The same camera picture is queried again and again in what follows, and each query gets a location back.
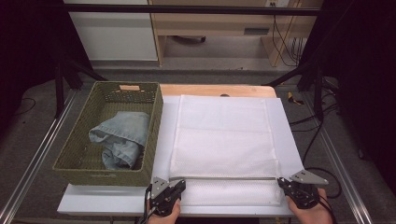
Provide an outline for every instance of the human hand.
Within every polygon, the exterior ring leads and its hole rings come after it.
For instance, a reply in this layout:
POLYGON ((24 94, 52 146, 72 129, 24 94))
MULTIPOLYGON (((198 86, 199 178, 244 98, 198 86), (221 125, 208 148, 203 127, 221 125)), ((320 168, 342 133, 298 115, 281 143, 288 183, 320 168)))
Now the human hand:
MULTIPOLYGON (((318 194, 327 200, 326 190, 318 189, 318 194)), ((315 207, 310 209, 299 209, 291 197, 286 196, 286 200, 288 201, 290 211, 297 216, 302 224, 332 224, 332 217, 329 211, 321 204, 318 203, 315 207)))
POLYGON ((177 199, 173 208, 172 208, 171 215, 169 215, 167 217, 159 217, 159 216, 153 214, 148 219, 148 224, 175 224, 176 219, 179 214, 180 214, 180 199, 177 199))

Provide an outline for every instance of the white table surface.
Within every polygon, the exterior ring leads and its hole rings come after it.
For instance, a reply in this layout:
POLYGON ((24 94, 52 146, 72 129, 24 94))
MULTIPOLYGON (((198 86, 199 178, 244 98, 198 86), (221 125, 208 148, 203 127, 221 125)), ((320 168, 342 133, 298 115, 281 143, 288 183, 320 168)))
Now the white table surface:
MULTIPOLYGON (((163 97, 163 116, 152 176, 168 179, 180 96, 163 97)), ((304 169, 280 99, 265 98, 276 156, 283 177, 304 169)), ((141 216, 146 188, 68 185, 58 212, 72 216, 141 216)), ((291 217, 286 200, 280 206, 183 206, 182 217, 291 217)))

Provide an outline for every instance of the table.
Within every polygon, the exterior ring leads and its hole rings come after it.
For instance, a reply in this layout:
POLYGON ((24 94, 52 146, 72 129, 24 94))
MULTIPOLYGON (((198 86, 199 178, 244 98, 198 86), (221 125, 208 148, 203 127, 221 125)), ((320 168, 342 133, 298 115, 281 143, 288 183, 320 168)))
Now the table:
MULTIPOLYGON (((222 6, 222 7, 269 7, 270 0, 149 0, 154 6, 222 6)), ((321 8, 322 0, 275 1, 276 7, 321 8)), ((159 64, 163 64, 166 37, 183 36, 259 36, 273 67, 278 66, 286 49, 284 42, 290 38, 308 38, 316 17, 271 15, 220 15, 152 13, 154 38, 156 39, 159 64)))
MULTIPOLYGON (((231 85, 161 85, 163 118, 152 176, 168 177, 173 136, 181 94, 267 97, 276 156, 284 177, 303 169, 280 99, 272 87, 231 85)), ((127 216, 143 214, 146 188, 68 185, 58 212, 73 216, 127 216)), ((286 200, 280 206, 181 206, 183 217, 290 217, 286 200)))

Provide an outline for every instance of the white cabinet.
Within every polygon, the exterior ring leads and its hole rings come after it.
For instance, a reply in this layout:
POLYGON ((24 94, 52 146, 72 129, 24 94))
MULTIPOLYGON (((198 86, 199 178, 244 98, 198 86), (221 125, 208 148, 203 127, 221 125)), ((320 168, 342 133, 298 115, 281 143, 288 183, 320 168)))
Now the white cabinet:
MULTIPOLYGON (((147 5, 147 0, 64 0, 66 4, 147 5)), ((158 61, 148 13, 70 12, 91 61, 158 61)))

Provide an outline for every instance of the metal bar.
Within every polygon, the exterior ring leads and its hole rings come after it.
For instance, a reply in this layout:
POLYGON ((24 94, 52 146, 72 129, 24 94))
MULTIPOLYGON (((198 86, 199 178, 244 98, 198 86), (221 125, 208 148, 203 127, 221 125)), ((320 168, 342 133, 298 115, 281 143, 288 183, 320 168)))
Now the metal bar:
MULTIPOLYGON (((308 102, 307 106, 310 110, 311 114, 314 114, 312 99, 306 96, 306 93, 303 92, 304 101, 308 102)), ((342 163, 338 153, 332 144, 332 139, 326 131, 325 126, 323 125, 322 130, 320 132, 323 143, 325 144, 326 154, 332 164, 332 168, 336 172, 338 176, 341 186, 343 188, 343 192, 346 195, 346 199, 349 202, 349 206, 352 209, 353 214, 355 215, 356 220, 359 224, 371 224, 373 223, 370 214, 368 213, 366 206, 364 205, 361 196, 359 195, 355 184, 349 176, 347 168, 342 163)))
POLYGON ((174 176, 170 177, 169 181, 181 179, 194 179, 194 180, 272 180, 276 181, 276 177, 212 177, 212 176, 174 176))
POLYGON ((61 8, 69 12, 120 12, 120 13, 189 13, 189 14, 238 14, 238 15, 285 15, 320 16, 335 11, 320 8, 296 7, 223 7, 223 6, 168 6, 168 5, 101 5, 64 4, 43 5, 42 8, 61 8))
POLYGON ((56 88, 56 113, 55 118, 59 118, 64 110, 64 77, 62 76, 63 65, 58 63, 55 67, 55 88, 56 88))
POLYGON ((59 116, 59 118, 56 118, 52 122, 49 131, 41 142, 40 147, 33 156, 29 166, 26 168, 26 171, 24 172, 20 182, 18 183, 18 186, 14 189, 11 197, 9 197, 8 202, 2 209, 0 213, 0 223, 11 223, 12 218, 14 218, 15 214, 17 213, 17 210, 20 207, 27 190, 32 185, 32 182, 35 179, 35 175, 37 174, 43 160, 45 159, 53 140, 55 139, 58 131, 64 123, 64 119, 67 116, 70 107, 74 102, 76 92, 77 91, 75 90, 71 90, 69 92, 67 99, 64 103, 64 112, 59 116))
POLYGON ((314 96, 314 112, 317 119, 323 121, 323 107, 322 107, 322 71, 320 66, 317 67, 316 82, 315 82, 315 96, 314 96))

